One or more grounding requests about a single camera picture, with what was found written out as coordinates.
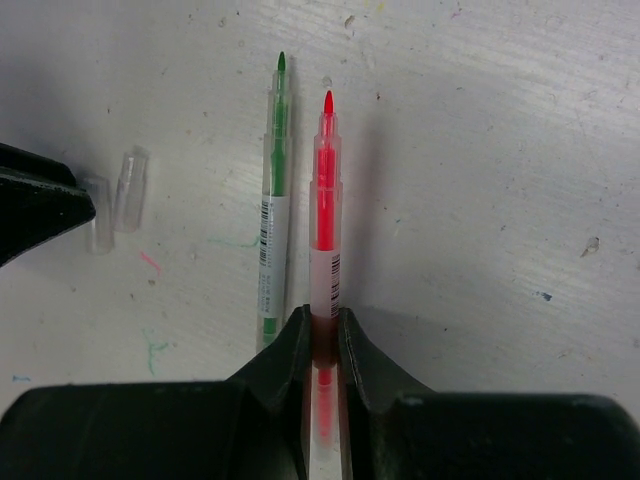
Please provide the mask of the pink highlighter pen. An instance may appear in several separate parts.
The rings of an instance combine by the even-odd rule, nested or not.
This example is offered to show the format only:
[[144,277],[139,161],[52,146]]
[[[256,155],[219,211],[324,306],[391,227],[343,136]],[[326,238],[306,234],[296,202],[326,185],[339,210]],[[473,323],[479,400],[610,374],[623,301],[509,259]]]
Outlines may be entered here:
[[337,329],[340,304],[341,137],[332,91],[327,91],[314,137],[309,192],[309,291],[314,386],[314,456],[330,458],[337,424]]

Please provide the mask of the clear pink pen cap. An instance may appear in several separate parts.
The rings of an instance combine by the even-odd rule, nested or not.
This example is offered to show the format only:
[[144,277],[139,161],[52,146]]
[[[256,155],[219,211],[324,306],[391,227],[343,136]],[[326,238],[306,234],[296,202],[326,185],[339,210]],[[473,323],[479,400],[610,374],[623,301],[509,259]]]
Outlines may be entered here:
[[114,201],[115,231],[131,233],[141,224],[149,158],[149,152],[140,146],[134,146],[123,156]]

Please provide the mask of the clear green pen cap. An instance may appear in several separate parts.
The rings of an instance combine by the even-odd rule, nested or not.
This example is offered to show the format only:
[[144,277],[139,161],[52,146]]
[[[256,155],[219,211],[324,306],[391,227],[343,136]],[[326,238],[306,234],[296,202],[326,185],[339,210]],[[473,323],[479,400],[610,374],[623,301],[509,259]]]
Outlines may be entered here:
[[110,182],[101,176],[86,176],[82,186],[95,209],[95,216],[86,229],[87,251],[94,255],[107,254],[114,247]]

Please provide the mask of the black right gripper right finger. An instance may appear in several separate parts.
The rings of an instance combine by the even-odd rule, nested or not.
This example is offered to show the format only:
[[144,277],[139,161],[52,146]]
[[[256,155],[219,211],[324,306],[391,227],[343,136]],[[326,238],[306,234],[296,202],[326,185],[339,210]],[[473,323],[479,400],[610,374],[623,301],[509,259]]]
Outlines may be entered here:
[[366,335],[337,328],[345,479],[636,479],[639,426],[615,401],[566,393],[437,393]]

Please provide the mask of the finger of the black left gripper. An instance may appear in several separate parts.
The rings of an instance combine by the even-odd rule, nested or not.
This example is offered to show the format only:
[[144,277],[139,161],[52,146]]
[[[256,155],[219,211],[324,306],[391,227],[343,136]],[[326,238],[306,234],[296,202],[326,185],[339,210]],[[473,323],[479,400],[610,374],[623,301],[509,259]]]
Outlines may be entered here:
[[1,264],[95,218],[72,171],[52,159],[1,146]]

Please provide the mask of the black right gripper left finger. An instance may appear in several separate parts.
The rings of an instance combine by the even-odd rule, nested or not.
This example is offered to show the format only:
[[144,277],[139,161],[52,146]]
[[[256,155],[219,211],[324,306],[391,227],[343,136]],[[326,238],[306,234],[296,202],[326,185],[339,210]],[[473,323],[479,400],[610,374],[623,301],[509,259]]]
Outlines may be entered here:
[[5,479],[304,479],[311,318],[223,381],[59,385],[1,420]]

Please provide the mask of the green highlighter pen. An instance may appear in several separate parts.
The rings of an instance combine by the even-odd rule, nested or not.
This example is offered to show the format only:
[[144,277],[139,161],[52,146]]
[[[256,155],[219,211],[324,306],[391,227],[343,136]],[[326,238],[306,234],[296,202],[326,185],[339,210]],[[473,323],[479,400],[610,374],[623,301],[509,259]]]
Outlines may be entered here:
[[277,337],[284,321],[290,212],[290,81],[286,55],[278,55],[263,138],[257,296],[257,349]]

